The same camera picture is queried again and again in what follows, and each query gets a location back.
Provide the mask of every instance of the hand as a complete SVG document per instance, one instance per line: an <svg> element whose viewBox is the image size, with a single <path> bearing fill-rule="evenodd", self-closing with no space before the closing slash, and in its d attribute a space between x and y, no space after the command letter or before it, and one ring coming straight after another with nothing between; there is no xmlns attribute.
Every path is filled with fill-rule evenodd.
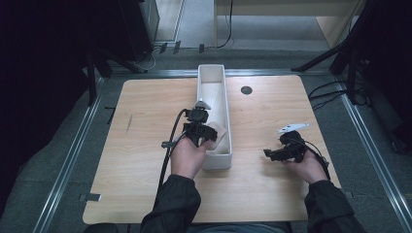
<svg viewBox="0 0 412 233"><path fill-rule="evenodd" d="M310 150L305 152L303 160L300 163L288 160L284 160L282 163L309 184L318 181L327 181L324 168L322 168L322 165L316 159L315 154Z"/></svg>
<svg viewBox="0 0 412 233"><path fill-rule="evenodd" d="M172 174L193 180L205 160L206 149L211 145L212 142L207 141L197 148L190 138L183 137L170 156Z"/></svg>

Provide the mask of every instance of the forearm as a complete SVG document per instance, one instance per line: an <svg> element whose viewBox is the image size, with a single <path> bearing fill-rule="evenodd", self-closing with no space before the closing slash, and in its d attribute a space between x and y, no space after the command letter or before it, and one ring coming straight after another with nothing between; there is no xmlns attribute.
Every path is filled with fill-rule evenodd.
<svg viewBox="0 0 412 233"><path fill-rule="evenodd" d="M308 232L364 232L343 193L329 181L309 185L305 198Z"/></svg>
<svg viewBox="0 0 412 233"><path fill-rule="evenodd" d="M194 181L171 175L160 188L154 209L143 218L141 232L186 232L199 206Z"/></svg>

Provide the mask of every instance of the white box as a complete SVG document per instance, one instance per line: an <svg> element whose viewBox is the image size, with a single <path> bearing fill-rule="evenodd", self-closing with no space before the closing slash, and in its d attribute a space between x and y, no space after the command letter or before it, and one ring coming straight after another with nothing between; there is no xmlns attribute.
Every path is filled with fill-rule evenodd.
<svg viewBox="0 0 412 233"><path fill-rule="evenodd" d="M214 121L226 129L226 133L218 146L214 150L206 151L206 159L202 169L230 168L232 157L230 117L223 65L199 65L197 101L203 101L211 107L211 110L208 110L209 118L206 124Z"/></svg>

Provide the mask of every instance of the background desk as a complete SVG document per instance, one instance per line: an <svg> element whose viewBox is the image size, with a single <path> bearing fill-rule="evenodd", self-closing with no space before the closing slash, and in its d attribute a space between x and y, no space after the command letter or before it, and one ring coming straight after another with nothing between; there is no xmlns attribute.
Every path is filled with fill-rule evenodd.
<svg viewBox="0 0 412 233"><path fill-rule="evenodd" d="M91 193L85 223L140 223L152 209L165 154L178 112L196 99L197 79L138 80L124 84ZM228 78L232 167L200 171L196 187L202 204L195 222L303 220L307 184L263 149L280 149L277 129L309 122L299 130L327 158L326 145L298 76ZM244 95L240 89L253 89ZM183 128L182 118L179 130ZM333 165L332 181L340 186Z"/></svg>
<svg viewBox="0 0 412 233"><path fill-rule="evenodd" d="M328 45L333 48L349 28L364 0L235 0L233 16L317 17ZM215 47L218 45L218 16L230 15L231 0L215 0Z"/></svg>

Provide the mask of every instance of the person's left hand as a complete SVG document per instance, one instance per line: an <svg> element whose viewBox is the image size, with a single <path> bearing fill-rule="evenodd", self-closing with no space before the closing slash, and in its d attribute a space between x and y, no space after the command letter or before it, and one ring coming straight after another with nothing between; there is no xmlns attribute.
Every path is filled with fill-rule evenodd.
<svg viewBox="0 0 412 233"><path fill-rule="evenodd" d="M206 149L211 145L211 141L206 141L197 148L190 138L183 137L170 156L171 173L193 180L205 160Z"/></svg>

